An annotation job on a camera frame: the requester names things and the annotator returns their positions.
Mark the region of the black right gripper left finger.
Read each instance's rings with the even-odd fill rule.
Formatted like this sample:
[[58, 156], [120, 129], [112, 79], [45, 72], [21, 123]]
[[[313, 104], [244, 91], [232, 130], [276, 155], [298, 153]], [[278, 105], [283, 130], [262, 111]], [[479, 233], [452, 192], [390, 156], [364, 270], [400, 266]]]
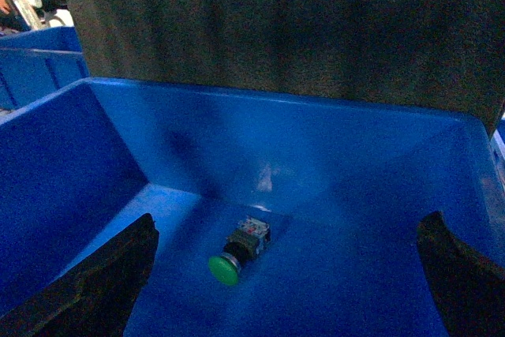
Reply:
[[159, 232], [145, 213], [1, 318], [3, 336], [122, 336], [148, 283]]

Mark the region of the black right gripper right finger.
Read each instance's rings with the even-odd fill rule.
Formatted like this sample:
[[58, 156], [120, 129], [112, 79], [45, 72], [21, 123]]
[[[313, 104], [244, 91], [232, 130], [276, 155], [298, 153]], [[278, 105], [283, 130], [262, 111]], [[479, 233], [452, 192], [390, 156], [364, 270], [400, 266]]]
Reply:
[[448, 335], [504, 335], [504, 267], [457, 238], [441, 212], [418, 223], [417, 252]]

